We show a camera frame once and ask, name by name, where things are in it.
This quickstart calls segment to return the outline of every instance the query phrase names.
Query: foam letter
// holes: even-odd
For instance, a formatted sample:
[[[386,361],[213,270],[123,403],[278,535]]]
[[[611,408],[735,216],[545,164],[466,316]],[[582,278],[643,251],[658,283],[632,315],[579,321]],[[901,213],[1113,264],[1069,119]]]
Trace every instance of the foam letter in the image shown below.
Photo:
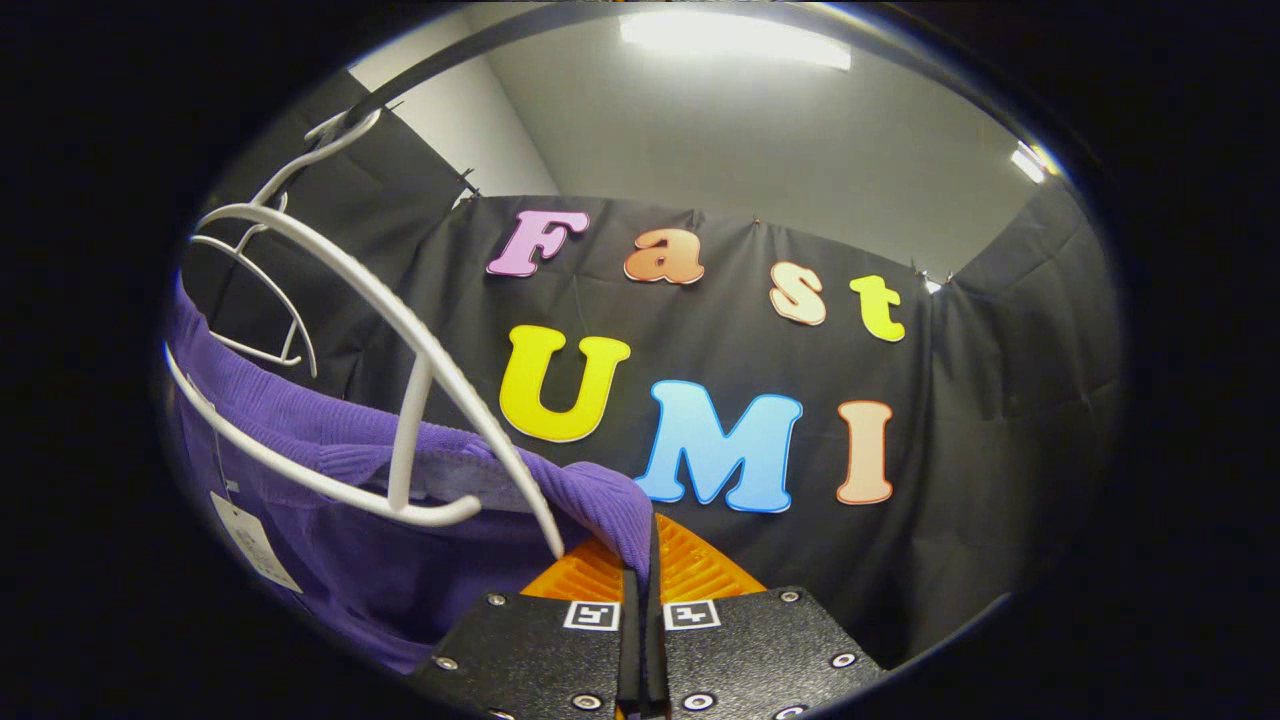
[[[884,425],[893,410],[883,402],[845,402],[840,416],[849,424],[849,474],[836,491],[845,505],[883,502],[893,495],[884,479]]]
[[[562,225],[568,225],[573,232],[582,232],[591,224],[586,213],[525,210],[517,218],[520,218],[520,224],[516,225],[516,232],[511,233],[507,247],[485,268],[494,275],[527,278],[538,272],[538,265],[534,264],[534,252],[540,249],[543,260],[550,260],[559,252],[561,245],[564,243]]]
[[[608,337],[585,337],[577,348],[586,355],[577,401],[566,413],[543,407],[543,379],[552,354],[564,347],[564,336],[550,328],[516,325],[511,329],[511,360],[502,377],[498,405],[507,421],[530,437],[573,442],[595,432],[609,400],[613,372],[631,356],[627,343]]]
[[[902,299],[884,287],[884,278],[879,275],[858,278],[850,281],[849,290],[861,297],[863,324],[873,336],[888,342],[897,342],[906,336],[906,328],[888,316],[888,306],[901,304]]]
[[[649,231],[636,238],[636,247],[640,250],[622,264],[622,272],[634,281],[689,284],[707,272],[698,264],[703,243],[689,231]]]
[[[676,502],[685,496],[685,487],[676,482],[684,456],[694,495],[703,505],[716,500],[741,465],[737,487],[724,496],[730,507],[745,512],[782,512],[791,507],[786,492],[787,451],[791,428],[804,414],[799,402],[781,395],[762,395],[726,436],[703,386],[662,380],[650,392],[662,406],[658,437],[649,469],[636,478],[650,498]]]
[[[827,305],[818,297],[822,292],[818,273],[782,261],[773,265],[769,277],[777,286],[769,291],[769,302],[778,315],[806,325],[820,325],[827,319]]]

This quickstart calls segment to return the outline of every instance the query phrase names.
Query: purple sweater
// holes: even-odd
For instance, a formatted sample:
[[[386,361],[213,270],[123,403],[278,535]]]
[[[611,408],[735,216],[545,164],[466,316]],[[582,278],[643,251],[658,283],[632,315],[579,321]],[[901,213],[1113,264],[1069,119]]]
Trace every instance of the purple sweater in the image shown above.
[[[241,357],[209,333],[180,281],[165,340],[178,368],[246,434],[317,473],[385,495],[396,415],[298,387]],[[270,592],[397,671],[426,659],[480,594],[517,592],[554,561],[529,505],[475,433],[421,425],[411,502],[475,495],[483,510],[451,528],[416,528],[329,500],[225,438],[215,443],[216,433],[180,392],[172,407],[179,482],[209,518],[214,492],[261,520],[302,589],[264,580]],[[591,462],[558,468],[520,455],[552,505],[566,548],[594,533],[644,583],[653,506],[640,487]],[[229,492],[224,477],[238,489]]]

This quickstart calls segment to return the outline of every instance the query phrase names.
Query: orange gripper pad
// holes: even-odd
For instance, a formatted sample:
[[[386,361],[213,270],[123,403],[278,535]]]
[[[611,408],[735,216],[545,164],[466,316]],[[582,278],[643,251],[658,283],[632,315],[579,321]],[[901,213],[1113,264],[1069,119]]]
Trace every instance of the orange gripper pad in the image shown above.
[[[710,543],[664,515],[657,519],[662,602],[764,592],[764,585]],[[521,592],[552,600],[622,602],[622,560],[599,539],[588,538]]]

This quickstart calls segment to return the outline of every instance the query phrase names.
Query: white wall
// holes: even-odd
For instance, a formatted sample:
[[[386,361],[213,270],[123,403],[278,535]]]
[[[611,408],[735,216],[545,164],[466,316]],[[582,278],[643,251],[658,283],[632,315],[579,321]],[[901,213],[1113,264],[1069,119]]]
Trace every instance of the white wall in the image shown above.
[[[349,68],[374,90],[401,70],[471,35],[462,13],[451,13],[366,55]],[[388,102],[486,197],[559,195],[547,164],[485,58],[456,65]]]

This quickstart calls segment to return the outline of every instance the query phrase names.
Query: ceiling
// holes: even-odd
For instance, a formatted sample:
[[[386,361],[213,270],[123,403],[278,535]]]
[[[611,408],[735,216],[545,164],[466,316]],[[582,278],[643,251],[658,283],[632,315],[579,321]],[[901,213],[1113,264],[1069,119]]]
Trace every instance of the ceiling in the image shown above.
[[[462,12],[479,31],[538,5]],[[486,58],[563,195],[754,213],[941,277],[1036,187],[993,119],[856,47],[847,72],[673,56],[623,44],[609,18]]]

